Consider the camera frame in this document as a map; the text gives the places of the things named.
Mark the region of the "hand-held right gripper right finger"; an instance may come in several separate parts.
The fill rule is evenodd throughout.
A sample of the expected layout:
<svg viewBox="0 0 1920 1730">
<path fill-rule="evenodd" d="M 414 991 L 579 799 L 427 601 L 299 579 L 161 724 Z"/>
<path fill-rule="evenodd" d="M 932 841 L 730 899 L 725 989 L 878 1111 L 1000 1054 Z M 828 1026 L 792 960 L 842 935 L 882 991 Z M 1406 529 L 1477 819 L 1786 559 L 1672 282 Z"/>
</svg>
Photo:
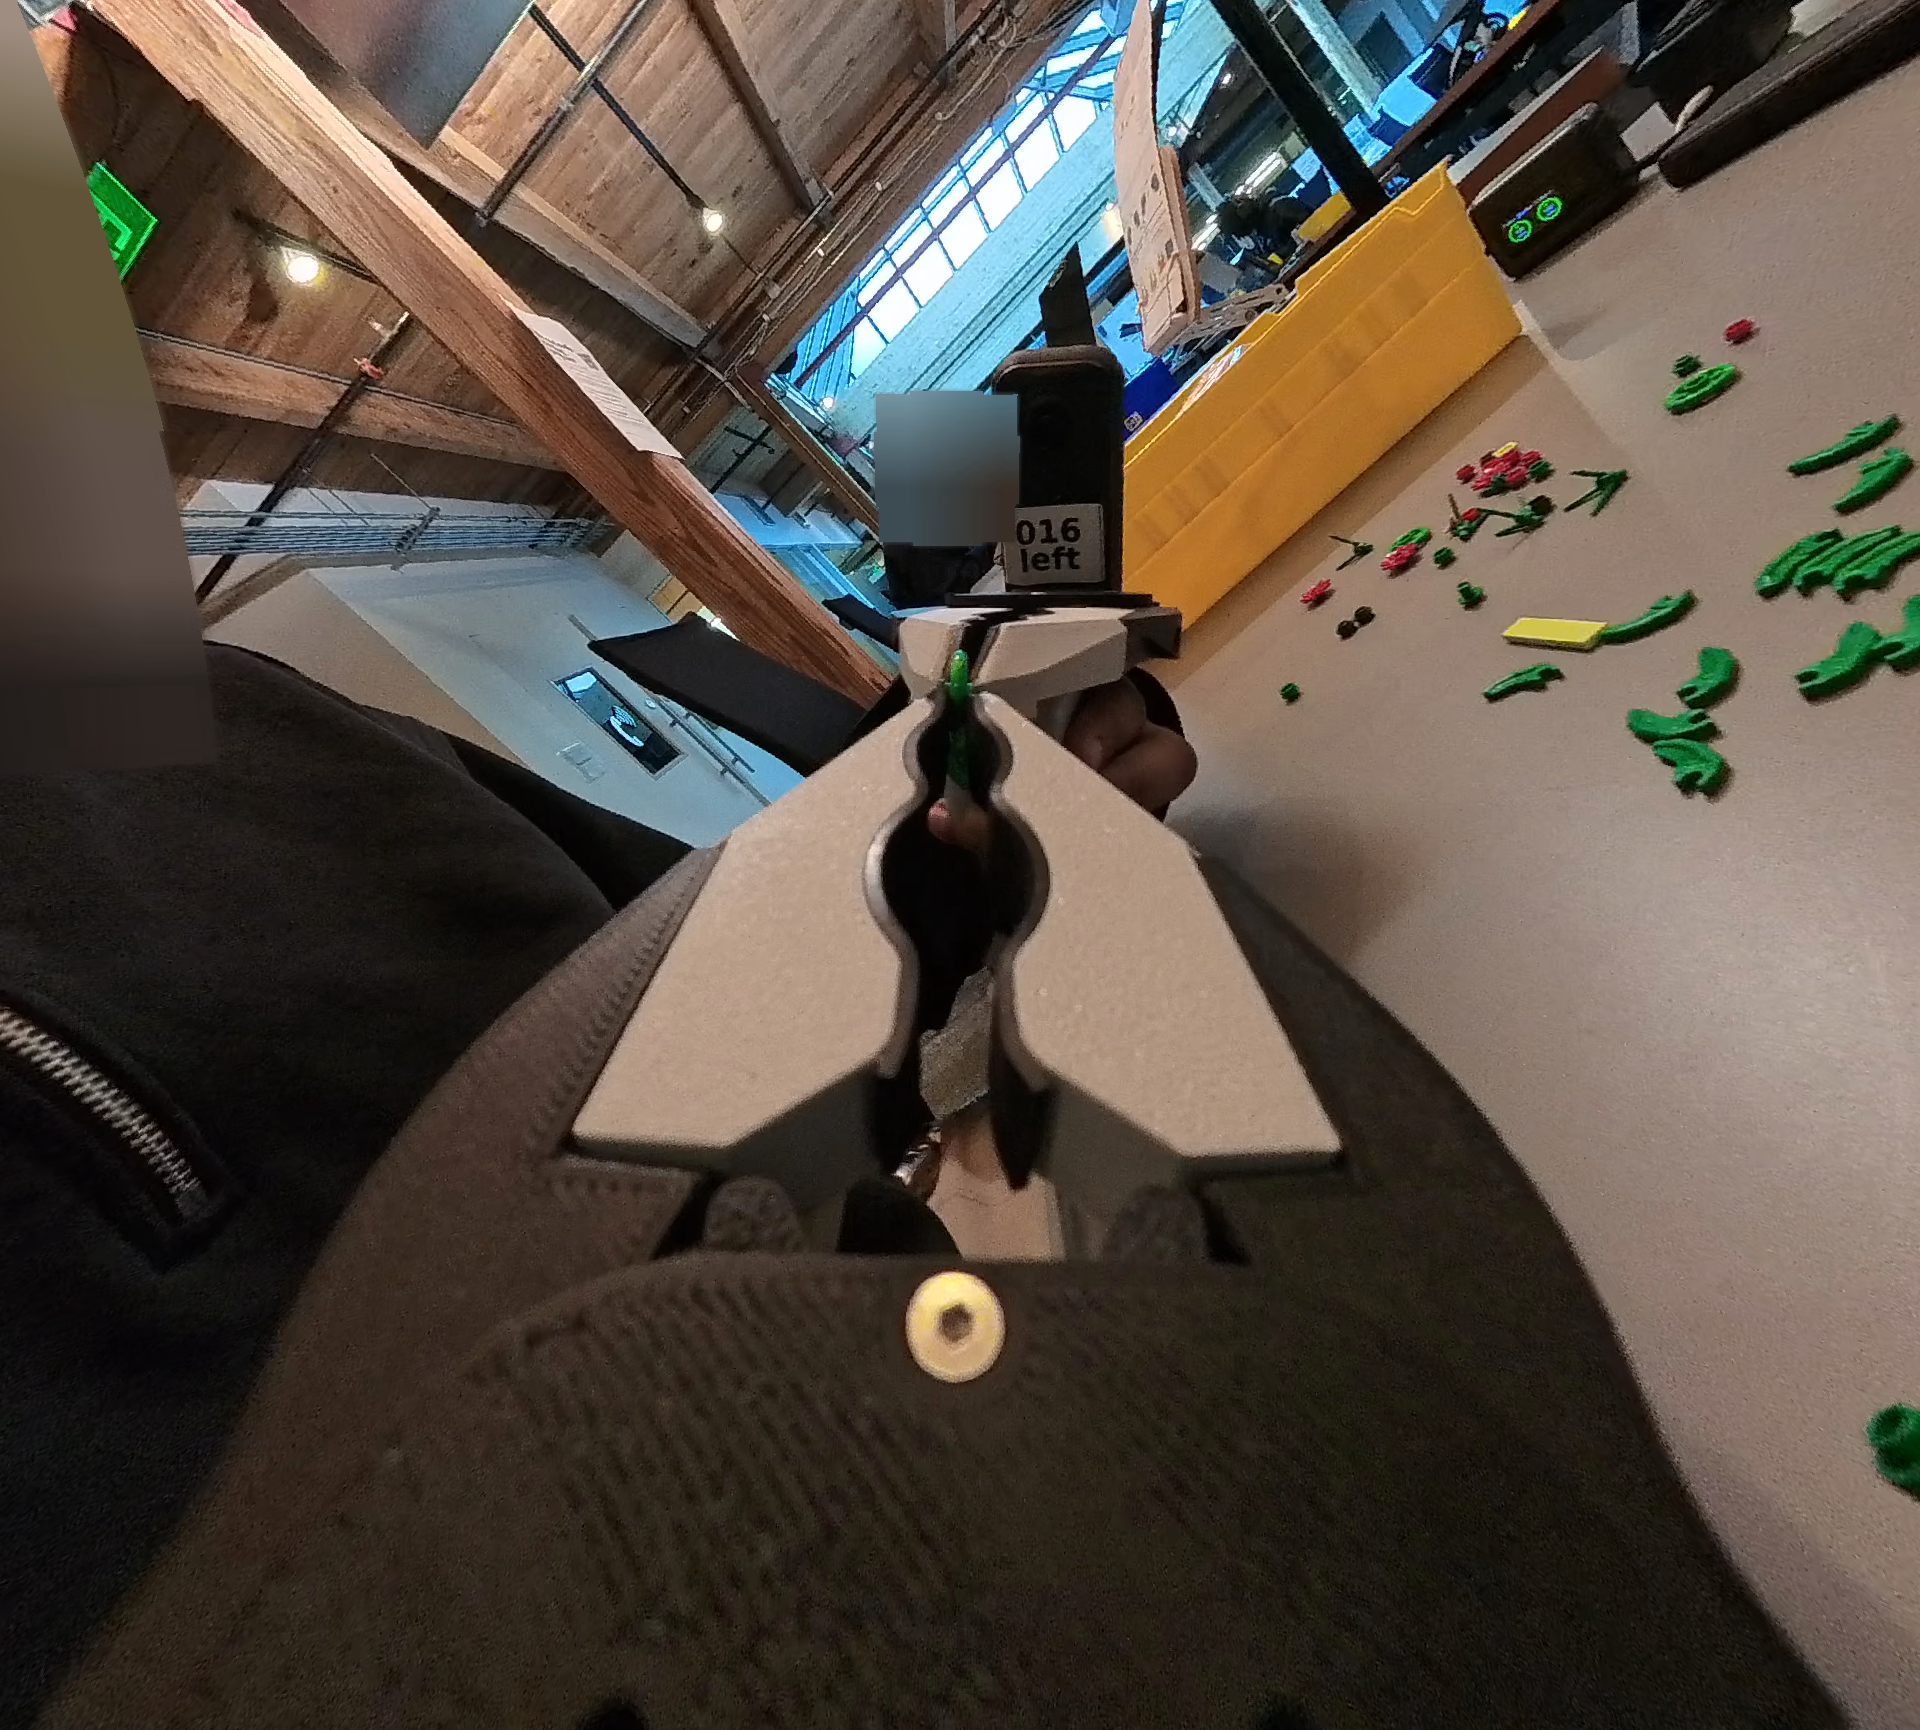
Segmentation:
<svg viewBox="0 0 1920 1730">
<path fill-rule="evenodd" d="M 1325 1171 L 1343 1140 L 1181 837 L 1009 701 L 993 754 L 988 1109 L 1012 1187 L 1108 1224 L 1144 1188 Z"/>
</svg>

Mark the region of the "scattered green leaf pieces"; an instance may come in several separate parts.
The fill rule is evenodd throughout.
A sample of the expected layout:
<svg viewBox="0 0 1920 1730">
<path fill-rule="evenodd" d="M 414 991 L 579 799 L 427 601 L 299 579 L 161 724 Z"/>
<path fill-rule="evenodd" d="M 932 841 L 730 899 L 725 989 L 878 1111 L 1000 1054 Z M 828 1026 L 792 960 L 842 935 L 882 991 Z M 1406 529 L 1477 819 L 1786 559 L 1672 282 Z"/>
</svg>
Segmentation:
<svg viewBox="0 0 1920 1730">
<path fill-rule="evenodd" d="M 1851 604 L 1860 595 L 1891 588 L 1917 565 L 1917 530 L 1898 522 L 1855 529 L 1853 518 L 1877 509 L 1889 494 L 1917 475 L 1917 455 L 1905 442 L 1905 422 L 1897 414 L 1869 419 L 1831 447 L 1812 450 L 1789 465 L 1795 479 L 1812 479 L 1849 471 L 1849 486 L 1835 499 L 1835 525 L 1826 525 L 1786 542 L 1753 581 L 1755 595 L 1767 604 L 1789 596 L 1835 595 Z M 1701 606 L 1692 590 L 1658 596 L 1629 620 L 1632 640 L 1606 642 L 1593 651 L 1625 648 L 1667 635 L 1685 624 Z M 1831 651 L 1797 669 L 1792 688 L 1806 704 L 1824 704 L 1849 694 L 1877 672 L 1908 674 L 1918 663 L 1918 601 L 1908 596 L 1894 631 L 1872 623 L 1849 623 Z M 1656 760 L 1672 788 L 1686 799 L 1715 800 L 1733 781 L 1733 764 L 1720 748 L 1720 710 L 1743 684 L 1744 666 L 1724 645 L 1707 645 L 1697 653 L 1692 672 L 1672 693 L 1672 708 L 1630 708 L 1625 722 L 1630 739 Z"/>
</svg>

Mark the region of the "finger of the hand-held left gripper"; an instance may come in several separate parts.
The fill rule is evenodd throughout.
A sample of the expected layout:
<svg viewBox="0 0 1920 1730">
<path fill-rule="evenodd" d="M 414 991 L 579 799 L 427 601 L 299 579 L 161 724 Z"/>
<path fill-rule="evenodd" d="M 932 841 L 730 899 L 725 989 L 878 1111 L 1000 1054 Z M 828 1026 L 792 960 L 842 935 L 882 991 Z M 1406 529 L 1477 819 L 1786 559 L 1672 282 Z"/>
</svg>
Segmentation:
<svg viewBox="0 0 1920 1730">
<path fill-rule="evenodd" d="M 974 664 L 974 691 L 1026 720 L 1072 720 L 1087 694 L 1130 669 L 1128 610 L 1066 606 L 993 626 Z"/>
<path fill-rule="evenodd" d="M 921 703 L 949 683 L 949 663 L 983 624 L 981 608 L 926 608 L 899 623 L 899 680 L 911 703 Z"/>
</svg>

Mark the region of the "black charger with green lights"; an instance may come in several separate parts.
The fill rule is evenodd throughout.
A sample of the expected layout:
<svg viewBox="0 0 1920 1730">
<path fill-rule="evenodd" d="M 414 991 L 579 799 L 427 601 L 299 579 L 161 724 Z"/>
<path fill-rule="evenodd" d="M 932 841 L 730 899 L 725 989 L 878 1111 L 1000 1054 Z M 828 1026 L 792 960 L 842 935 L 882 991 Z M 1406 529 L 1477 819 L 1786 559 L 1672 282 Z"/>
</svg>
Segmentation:
<svg viewBox="0 0 1920 1730">
<path fill-rule="evenodd" d="M 1584 105 L 1500 172 L 1469 217 L 1493 264 L 1525 281 L 1641 191 L 1643 164 L 1603 105 Z"/>
</svg>

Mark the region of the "pile of small flower pieces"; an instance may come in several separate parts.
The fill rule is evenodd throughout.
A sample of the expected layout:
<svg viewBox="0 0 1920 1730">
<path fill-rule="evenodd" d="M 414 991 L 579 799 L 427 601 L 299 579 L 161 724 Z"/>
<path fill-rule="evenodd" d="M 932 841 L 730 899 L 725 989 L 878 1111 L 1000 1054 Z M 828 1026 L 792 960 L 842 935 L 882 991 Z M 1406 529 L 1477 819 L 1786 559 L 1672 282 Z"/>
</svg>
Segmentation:
<svg viewBox="0 0 1920 1730">
<path fill-rule="evenodd" d="M 1381 556 L 1381 571 L 1386 577 L 1406 577 L 1418 571 L 1420 565 L 1428 565 L 1436 571 L 1450 571 L 1480 535 L 1518 539 L 1538 532 L 1555 518 L 1558 509 L 1556 502 L 1538 488 L 1552 475 L 1555 468 L 1548 465 L 1544 455 L 1523 447 L 1520 442 L 1509 442 L 1485 453 L 1477 463 L 1454 471 L 1454 484 L 1465 486 L 1477 499 L 1477 502 L 1462 502 L 1456 494 L 1450 494 L 1450 515 L 1444 542 L 1436 540 L 1436 532 L 1433 529 L 1412 526 L 1405 530 L 1396 542 L 1384 549 Z M 1575 504 L 1571 507 L 1573 511 L 1584 511 L 1593 507 L 1594 513 L 1599 513 L 1620 492 L 1620 486 L 1629 476 L 1625 471 L 1584 475 L 1591 479 L 1591 488 L 1576 496 Z M 1509 496 L 1518 499 L 1518 507 L 1502 509 L 1500 499 Z M 1310 610 L 1319 608 L 1331 598 L 1331 595 L 1332 581 L 1321 581 L 1302 595 L 1302 606 Z M 1489 590 L 1477 585 L 1474 579 L 1467 577 L 1452 582 L 1452 596 L 1456 606 L 1467 614 L 1474 614 L 1491 602 Z M 1372 606 L 1354 604 L 1353 614 L 1336 623 L 1336 637 L 1340 640 L 1353 640 L 1377 620 L 1379 612 Z M 1606 624 L 1600 646 L 1632 642 L 1632 633 L 1627 629 L 1629 620 L 1600 620 Z M 1515 701 L 1523 694 L 1538 694 L 1562 679 L 1564 670 L 1558 664 L 1529 664 L 1500 676 L 1491 687 L 1485 687 L 1482 703 L 1494 706 Z"/>
</svg>

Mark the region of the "person's black jacket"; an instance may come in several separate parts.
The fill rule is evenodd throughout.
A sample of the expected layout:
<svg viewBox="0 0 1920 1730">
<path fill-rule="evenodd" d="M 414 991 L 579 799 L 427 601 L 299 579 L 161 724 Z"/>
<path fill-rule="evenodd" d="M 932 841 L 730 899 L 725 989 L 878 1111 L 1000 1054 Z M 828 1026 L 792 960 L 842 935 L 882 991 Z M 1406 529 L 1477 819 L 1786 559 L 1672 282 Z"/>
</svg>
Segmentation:
<svg viewBox="0 0 1920 1730">
<path fill-rule="evenodd" d="M 685 841 L 241 646 L 217 759 L 5 781 L 3 1718 L 165 1548 L 324 1240 Z"/>
</svg>

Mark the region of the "cardboard sign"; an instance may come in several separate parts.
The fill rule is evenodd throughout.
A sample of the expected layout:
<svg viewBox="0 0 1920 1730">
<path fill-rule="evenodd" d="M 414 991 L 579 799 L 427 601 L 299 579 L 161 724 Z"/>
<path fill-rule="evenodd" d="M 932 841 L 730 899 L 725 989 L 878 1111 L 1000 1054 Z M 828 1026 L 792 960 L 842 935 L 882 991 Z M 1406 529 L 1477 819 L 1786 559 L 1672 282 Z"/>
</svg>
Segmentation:
<svg viewBox="0 0 1920 1730">
<path fill-rule="evenodd" d="M 1176 348 L 1203 313 L 1188 192 L 1179 152 L 1158 126 L 1155 0 L 1135 0 L 1114 75 L 1114 179 L 1140 345 Z"/>
</svg>

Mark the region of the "black power bank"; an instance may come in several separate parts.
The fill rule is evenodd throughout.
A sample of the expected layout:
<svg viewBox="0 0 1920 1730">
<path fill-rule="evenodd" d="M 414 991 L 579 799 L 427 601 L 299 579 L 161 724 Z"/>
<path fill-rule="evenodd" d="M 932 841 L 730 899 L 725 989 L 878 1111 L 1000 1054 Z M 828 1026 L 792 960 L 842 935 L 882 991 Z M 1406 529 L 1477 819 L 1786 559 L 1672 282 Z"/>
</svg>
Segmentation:
<svg viewBox="0 0 1920 1730">
<path fill-rule="evenodd" d="M 1672 189 L 1691 189 L 1751 157 L 1886 75 L 1917 60 L 1917 37 L 1858 40 L 1782 60 L 1712 103 L 1649 167 Z"/>
</svg>

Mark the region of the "paper notice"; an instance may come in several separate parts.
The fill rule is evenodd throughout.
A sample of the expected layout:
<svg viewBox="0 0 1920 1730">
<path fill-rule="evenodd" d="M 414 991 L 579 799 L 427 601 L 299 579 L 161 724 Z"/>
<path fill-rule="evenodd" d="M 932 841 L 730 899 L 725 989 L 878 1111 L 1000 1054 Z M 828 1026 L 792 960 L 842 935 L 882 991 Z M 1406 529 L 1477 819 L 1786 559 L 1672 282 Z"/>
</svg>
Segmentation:
<svg viewBox="0 0 1920 1730">
<path fill-rule="evenodd" d="M 636 400 L 614 383 L 595 352 L 565 323 L 536 311 L 521 311 L 519 320 L 540 343 L 540 348 L 559 370 L 593 402 L 599 414 L 606 419 L 634 453 L 672 465 L 683 463 L 683 453 L 672 447 Z"/>
</svg>

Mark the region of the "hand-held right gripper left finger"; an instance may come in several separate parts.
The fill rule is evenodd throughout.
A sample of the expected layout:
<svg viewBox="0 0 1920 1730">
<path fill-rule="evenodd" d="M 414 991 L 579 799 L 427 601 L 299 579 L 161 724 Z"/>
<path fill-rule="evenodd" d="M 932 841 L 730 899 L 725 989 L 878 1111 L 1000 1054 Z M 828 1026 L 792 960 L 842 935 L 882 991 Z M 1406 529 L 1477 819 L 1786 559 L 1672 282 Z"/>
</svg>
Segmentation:
<svg viewBox="0 0 1920 1730">
<path fill-rule="evenodd" d="M 718 849 L 573 1126 L 588 1158 L 765 1179 L 812 1214 L 881 1172 L 873 1103 L 915 1035 L 886 844 L 945 704 L 892 717 Z"/>
</svg>

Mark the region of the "black steel column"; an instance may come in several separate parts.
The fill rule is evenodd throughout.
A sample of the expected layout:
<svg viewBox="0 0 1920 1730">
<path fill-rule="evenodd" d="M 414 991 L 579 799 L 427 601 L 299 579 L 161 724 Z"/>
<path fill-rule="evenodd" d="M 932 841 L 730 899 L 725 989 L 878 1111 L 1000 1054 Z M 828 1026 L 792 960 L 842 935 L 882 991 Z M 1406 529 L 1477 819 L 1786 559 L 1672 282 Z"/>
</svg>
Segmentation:
<svg viewBox="0 0 1920 1730">
<path fill-rule="evenodd" d="M 1253 70 L 1282 106 L 1310 152 L 1321 158 L 1349 212 L 1366 223 L 1389 206 L 1386 191 L 1358 149 L 1349 141 L 1340 119 L 1309 81 L 1285 39 L 1257 0 L 1209 0 L 1245 53 Z"/>
</svg>

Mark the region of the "wooden ceiling beam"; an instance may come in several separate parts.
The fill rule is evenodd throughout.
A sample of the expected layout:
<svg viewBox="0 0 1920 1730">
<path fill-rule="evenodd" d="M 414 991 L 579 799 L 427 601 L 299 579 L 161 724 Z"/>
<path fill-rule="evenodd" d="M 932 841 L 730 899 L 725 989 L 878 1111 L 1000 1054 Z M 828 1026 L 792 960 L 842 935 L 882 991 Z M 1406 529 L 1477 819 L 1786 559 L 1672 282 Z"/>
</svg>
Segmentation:
<svg viewBox="0 0 1920 1730">
<path fill-rule="evenodd" d="M 735 638 L 869 708 L 889 684 L 677 455 L 638 448 L 510 284 L 257 26 L 219 0 L 81 0 L 348 255 Z"/>
</svg>

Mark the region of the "stacked yellow plastic bins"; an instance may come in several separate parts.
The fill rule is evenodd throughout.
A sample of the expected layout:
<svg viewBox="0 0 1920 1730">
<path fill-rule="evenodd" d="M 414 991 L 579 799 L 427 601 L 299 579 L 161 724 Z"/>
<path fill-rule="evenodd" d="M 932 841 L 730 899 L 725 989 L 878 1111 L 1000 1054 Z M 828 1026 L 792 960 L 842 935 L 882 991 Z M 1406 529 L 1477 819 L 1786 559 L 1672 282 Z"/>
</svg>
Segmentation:
<svg viewBox="0 0 1920 1730">
<path fill-rule="evenodd" d="M 1130 439 L 1122 590 L 1196 623 L 1520 334 L 1433 167 Z"/>
</svg>

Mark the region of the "green exit sign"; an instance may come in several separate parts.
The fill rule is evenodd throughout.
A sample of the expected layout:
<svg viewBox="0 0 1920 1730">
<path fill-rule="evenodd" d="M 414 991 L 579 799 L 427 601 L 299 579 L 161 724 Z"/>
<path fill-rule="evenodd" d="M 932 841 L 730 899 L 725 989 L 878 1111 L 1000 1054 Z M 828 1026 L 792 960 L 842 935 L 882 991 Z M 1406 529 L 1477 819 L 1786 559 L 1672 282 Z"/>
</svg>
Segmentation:
<svg viewBox="0 0 1920 1730">
<path fill-rule="evenodd" d="M 92 163 L 87 172 L 87 186 L 109 241 L 116 278 L 126 282 L 153 242 L 161 217 L 128 182 L 119 179 L 106 161 L 97 158 Z"/>
</svg>

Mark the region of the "person's left hand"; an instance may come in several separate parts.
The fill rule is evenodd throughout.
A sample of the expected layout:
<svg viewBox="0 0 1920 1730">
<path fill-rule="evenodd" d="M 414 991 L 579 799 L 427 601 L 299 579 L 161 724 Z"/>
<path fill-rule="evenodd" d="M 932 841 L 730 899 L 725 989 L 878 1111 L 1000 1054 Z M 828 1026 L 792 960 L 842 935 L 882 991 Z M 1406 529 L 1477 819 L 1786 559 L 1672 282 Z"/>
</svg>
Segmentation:
<svg viewBox="0 0 1920 1730">
<path fill-rule="evenodd" d="M 1166 687 L 1133 669 L 1117 683 L 1085 691 L 1069 713 L 1060 745 L 1135 804 L 1164 819 L 1196 778 L 1196 751 Z M 925 831 L 938 844 L 984 858 L 996 813 L 958 784 L 928 807 Z"/>
</svg>

